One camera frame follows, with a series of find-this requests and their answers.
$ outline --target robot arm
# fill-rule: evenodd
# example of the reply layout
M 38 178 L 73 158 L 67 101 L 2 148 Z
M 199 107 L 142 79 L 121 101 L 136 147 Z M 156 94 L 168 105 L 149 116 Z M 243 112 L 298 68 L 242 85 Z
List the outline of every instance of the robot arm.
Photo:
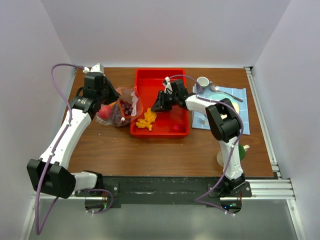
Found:
M 52 158 L 42 183 L 42 193 L 66 199 L 73 191 L 103 188 L 101 186 L 102 175 L 99 173 L 90 171 L 70 173 L 67 171 L 71 155 L 81 135 L 100 110 L 101 104 L 110 104 L 119 98 L 119 94 L 105 77 L 102 65 L 97 64 L 90 71 L 88 69 L 85 71 L 84 86 L 78 90 L 76 97 L 70 103 L 72 108 L 71 122 L 69 123 L 70 113 L 67 112 L 60 130 L 50 146 L 38 160 L 31 159 L 27 165 L 27 171 L 35 191 L 50 156 Z M 61 137 L 66 125 L 69 127 L 52 154 L 52 149 Z
M 238 142 L 241 123 L 236 114 L 222 104 L 210 101 L 210 99 L 200 97 L 194 93 L 188 93 L 182 80 L 178 79 L 170 82 L 166 77 L 164 81 L 164 91 L 159 91 L 155 104 L 151 108 L 154 112 L 170 111 L 172 106 L 178 105 L 189 111 L 196 111 L 204 114 L 208 118 L 212 135 L 219 141 L 223 167 L 227 166 L 231 149 L 236 150 L 230 158 L 223 182 L 224 189 L 230 192 L 245 183 L 244 171 L 241 167 Z M 225 98 L 221 102 L 232 106 L 229 99 Z

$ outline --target white cup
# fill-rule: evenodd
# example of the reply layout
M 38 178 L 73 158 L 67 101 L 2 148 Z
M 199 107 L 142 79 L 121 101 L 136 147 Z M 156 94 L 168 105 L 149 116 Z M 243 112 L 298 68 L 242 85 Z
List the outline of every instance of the white cup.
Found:
M 208 78 L 206 78 L 205 76 L 200 76 L 198 77 L 198 79 L 196 80 L 197 83 L 199 83 L 200 87 L 201 87 L 201 90 L 200 90 L 200 93 L 203 93 L 204 90 L 209 87 L 210 85 L 210 81 Z

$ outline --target wooden table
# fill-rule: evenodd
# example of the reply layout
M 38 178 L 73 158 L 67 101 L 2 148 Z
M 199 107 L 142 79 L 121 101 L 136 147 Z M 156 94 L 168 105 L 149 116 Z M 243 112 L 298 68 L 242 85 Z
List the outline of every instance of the wooden table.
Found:
M 241 162 L 246 177 L 273 177 L 266 144 L 253 95 L 243 68 L 186 68 L 186 74 L 206 76 L 218 86 L 246 88 L 250 135 L 243 135 L 242 145 L 250 145 Z M 134 85 L 136 68 L 105 68 L 105 75 L 117 87 Z M 84 84 L 78 70 L 70 99 Z M 188 81 L 191 92 L 194 82 Z M 98 124 L 95 119 L 81 136 L 70 159 L 71 173 L 90 170 L 114 176 L 220 176 L 222 167 L 216 160 L 220 149 L 209 130 L 190 129 L 182 139 L 141 139 L 131 136 L 129 126 Z

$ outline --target white wall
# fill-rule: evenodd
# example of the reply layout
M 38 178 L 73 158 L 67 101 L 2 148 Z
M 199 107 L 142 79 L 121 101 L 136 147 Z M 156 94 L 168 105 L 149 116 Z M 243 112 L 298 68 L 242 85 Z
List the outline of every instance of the white wall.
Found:
M 290 0 L 42 0 L 72 62 L 253 66 Z
M 0 238 L 18 239 L 30 203 L 30 158 L 38 158 L 61 123 L 63 103 L 50 68 L 70 59 L 39 0 L 0 1 Z M 56 70 L 64 92 L 71 70 Z
M 272 144 L 309 240 L 319 239 L 320 1 L 292 0 L 253 68 Z

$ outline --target yellow food toy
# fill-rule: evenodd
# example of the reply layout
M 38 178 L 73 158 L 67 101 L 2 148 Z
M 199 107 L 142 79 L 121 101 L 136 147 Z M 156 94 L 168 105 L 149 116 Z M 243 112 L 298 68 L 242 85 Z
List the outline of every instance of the yellow food toy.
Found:
M 140 129 L 147 128 L 149 131 L 152 131 L 152 123 L 156 121 L 156 118 L 157 114 L 151 111 L 151 108 L 148 108 L 144 113 L 144 119 L 139 118 L 135 125 Z

